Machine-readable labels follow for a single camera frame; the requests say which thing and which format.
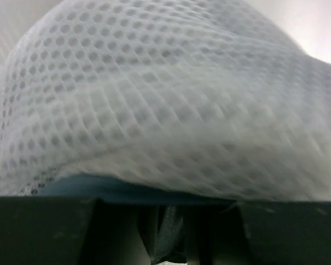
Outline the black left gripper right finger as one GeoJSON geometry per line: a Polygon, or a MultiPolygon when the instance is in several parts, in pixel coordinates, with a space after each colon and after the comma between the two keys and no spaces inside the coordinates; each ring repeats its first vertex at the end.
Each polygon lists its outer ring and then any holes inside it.
{"type": "Polygon", "coordinates": [[[331,265],[331,202],[184,208],[188,264],[331,265]]]}

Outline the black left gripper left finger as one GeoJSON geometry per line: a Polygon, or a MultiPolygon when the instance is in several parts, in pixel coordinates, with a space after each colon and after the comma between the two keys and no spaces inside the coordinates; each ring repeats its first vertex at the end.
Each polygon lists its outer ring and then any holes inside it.
{"type": "Polygon", "coordinates": [[[154,207],[0,197],[0,264],[150,264],[154,207]]]}

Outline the blue-trimmed white mesh laundry bag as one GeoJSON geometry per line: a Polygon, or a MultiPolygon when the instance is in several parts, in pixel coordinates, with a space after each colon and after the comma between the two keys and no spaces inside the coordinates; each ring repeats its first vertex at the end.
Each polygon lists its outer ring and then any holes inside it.
{"type": "Polygon", "coordinates": [[[79,173],[331,200],[331,64],[244,1],[62,1],[0,69],[0,195],[79,173]]]}

